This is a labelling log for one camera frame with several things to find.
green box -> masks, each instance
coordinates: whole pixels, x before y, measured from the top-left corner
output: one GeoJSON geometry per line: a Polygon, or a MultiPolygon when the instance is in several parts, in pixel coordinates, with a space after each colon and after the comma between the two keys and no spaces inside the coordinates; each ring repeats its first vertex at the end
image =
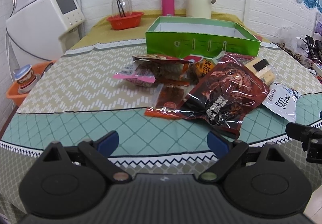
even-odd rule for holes
{"type": "Polygon", "coordinates": [[[146,31],[148,53],[213,58],[222,50],[257,56],[260,41],[237,23],[192,17],[159,17],[146,31]]]}

display screen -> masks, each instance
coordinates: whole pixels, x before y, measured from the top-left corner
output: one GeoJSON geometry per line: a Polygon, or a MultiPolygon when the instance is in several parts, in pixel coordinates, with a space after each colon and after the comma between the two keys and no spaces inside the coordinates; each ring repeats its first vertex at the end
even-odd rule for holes
{"type": "Polygon", "coordinates": [[[68,13],[70,11],[74,11],[77,9],[77,6],[74,0],[56,0],[62,14],[68,13]]]}

glass pitcher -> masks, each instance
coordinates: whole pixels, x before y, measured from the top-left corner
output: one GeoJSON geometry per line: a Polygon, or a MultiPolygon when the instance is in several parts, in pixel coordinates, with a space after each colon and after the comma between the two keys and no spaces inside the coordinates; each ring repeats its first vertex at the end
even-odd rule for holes
{"type": "Polygon", "coordinates": [[[112,0],[113,16],[124,17],[132,14],[132,5],[130,0],[112,0]]]}

blue gripper pad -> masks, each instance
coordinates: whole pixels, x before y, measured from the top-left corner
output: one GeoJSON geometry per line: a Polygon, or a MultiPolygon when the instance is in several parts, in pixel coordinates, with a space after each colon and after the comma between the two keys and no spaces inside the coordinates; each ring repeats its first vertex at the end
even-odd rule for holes
{"type": "Polygon", "coordinates": [[[230,147],[229,141],[219,136],[219,134],[217,135],[215,132],[210,131],[207,135],[207,145],[215,153],[216,157],[221,159],[229,152],[230,147]]]}
{"type": "Polygon", "coordinates": [[[119,145],[119,134],[116,131],[111,131],[104,137],[94,142],[94,148],[101,153],[105,158],[111,156],[119,145]]]}

ribbed gray surface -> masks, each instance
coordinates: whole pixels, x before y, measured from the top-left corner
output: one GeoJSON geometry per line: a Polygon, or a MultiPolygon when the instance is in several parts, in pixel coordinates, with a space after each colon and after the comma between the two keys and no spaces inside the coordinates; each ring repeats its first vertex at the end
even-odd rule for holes
{"type": "Polygon", "coordinates": [[[233,208],[213,185],[192,175],[139,174],[130,184],[114,186],[91,212],[68,220],[28,216],[22,224],[309,224],[304,215],[265,220],[233,208]]]}

